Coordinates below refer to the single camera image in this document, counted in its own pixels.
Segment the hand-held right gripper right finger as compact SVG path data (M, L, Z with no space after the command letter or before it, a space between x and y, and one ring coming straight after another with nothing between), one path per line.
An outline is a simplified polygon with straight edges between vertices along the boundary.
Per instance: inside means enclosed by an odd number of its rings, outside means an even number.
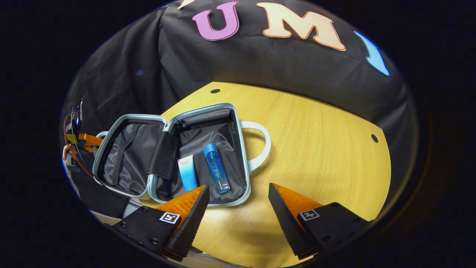
M370 224L338 202L323 205L276 183L269 184L268 199L299 259L336 251Z

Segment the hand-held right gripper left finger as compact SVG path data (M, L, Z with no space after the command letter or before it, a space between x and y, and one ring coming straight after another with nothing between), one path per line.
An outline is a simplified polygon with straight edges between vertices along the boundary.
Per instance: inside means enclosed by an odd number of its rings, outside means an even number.
M118 223L112 233L152 256L181 262L192 247L210 201L201 185L155 208L141 206Z

